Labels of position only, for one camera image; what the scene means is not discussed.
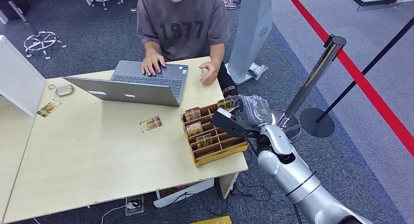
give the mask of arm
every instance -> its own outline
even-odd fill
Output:
[[[224,57],[224,42],[230,37],[223,0],[214,0],[211,13],[211,23],[207,33],[207,38],[210,42],[211,62],[200,65],[201,69],[209,71],[208,75],[200,79],[201,83],[205,85],[210,85],[217,79]]]
[[[217,72],[220,69],[221,62],[224,58],[224,43],[217,45],[210,45],[210,59],[214,67],[217,67]]]
[[[155,75],[154,67],[160,73],[161,68],[158,62],[164,67],[166,64],[163,56],[158,53],[160,41],[145,6],[145,0],[138,0],[137,34],[145,48],[145,58],[141,65],[142,73],[146,73],[148,76]]]
[[[211,85],[216,79],[219,73],[221,62],[224,57],[224,43],[210,45],[210,59],[211,62],[206,62],[200,65],[201,69],[207,69],[208,74],[200,79],[200,82],[204,85]]]

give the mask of desk leg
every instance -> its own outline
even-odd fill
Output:
[[[0,10],[0,21],[3,22],[3,24],[6,24],[9,21],[9,18],[6,17],[6,15]]]
[[[219,183],[220,183],[220,188],[221,188],[221,193],[223,195],[223,199],[227,198],[228,193],[233,187],[233,184],[236,181],[237,176],[239,176],[239,172],[219,177]]]

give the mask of keychain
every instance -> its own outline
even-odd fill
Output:
[[[56,87],[54,84],[50,84],[49,90],[53,90],[53,89],[56,89],[55,93],[58,96],[67,96],[67,95],[72,94],[74,91],[74,87],[70,84],[58,86],[58,87]]]

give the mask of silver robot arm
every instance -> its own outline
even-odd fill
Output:
[[[310,224],[372,224],[333,197],[289,143],[282,128],[270,123],[269,103],[258,96],[238,96],[235,119],[219,108],[211,123],[234,137],[255,138],[260,167]]]
[[[260,126],[258,144],[260,167],[273,177],[310,224],[372,224],[325,190],[280,127]]]

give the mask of light wooden desk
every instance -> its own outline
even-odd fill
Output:
[[[47,80],[41,105],[51,99],[62,104],[47,118],[36,116],[4,222],[207,178],[219,177],[226,197],[238,173],[248,168],[243,153],[196,168],[180,120],[186,109],[223,98],[217,81],[211,86],[199,82],[198,66],[206,61],[176,62],[189,66],[180,108],[103,102],[79,88],[58,98],[47,86],[67,81]],[[79,76],[109,79],[112,72]],[[139,123],[154,116],[160,116],[163,126],[142,133]]]
[[[4,97],[0,97],[0,114],[0,223],[2,223],[35,117],[30,117]]]

